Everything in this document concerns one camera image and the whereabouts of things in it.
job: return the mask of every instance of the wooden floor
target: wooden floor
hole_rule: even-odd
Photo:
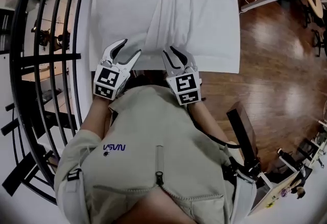
[[[327,57],[324,51],[314,56],[312,27],[304,29],[303,20],[294,2],[242,13],[240,73],[201,74],[206,105],[233,141],[226,112],[236,101],[243,103],[263,169],[277,159],[278,148],[295,151],[303,138],[314,137],[322,119]]]

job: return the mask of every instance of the beige jacket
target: beige jacket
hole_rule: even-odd
[[[80,165],[91,223],[113,222],[158,186],[196,222],[229,223],[235,189],[221,169],[230,164],[227,148],[194,127],[168,88],[130,89],[110,108],[119,115],[103,140],[80,130],[66,146],[56,195]]]

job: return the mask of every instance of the clamp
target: clamp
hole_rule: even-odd
[[[177,50],[173,46],[170,46],[170,49],[181,64],[174,65],[166,51],[162,52],[162,59],[168,73],[166,81],[179,105],[201,101],[202,80],[193,55],[184,49]]]
[[[94,77],[93,94],[113,100],[124,89],[130,71],[141,55],[138,50],[126,62],[118,62],[116,57],[126,42],[127,39],[118,40],[105,49]]]

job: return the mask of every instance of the white marker cube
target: white marker cube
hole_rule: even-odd
[[[122,72],[115,66],[108,68],[98,65],[93,81],[93,94],[114,100],[129,77],[129,72]]]
[[[201,101],[201,79],[198,71],[176,77],[168,77],[166,80],[179,105]]]

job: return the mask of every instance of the white cloth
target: white cloth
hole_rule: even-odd
[[[162,50],[175,46],[192,53],[200,71],[239,72],[237,0],[96,0],[96,9],[97,63],[108,45],[127,38],[119,58],[141,49],[138,70],[164,70]]]

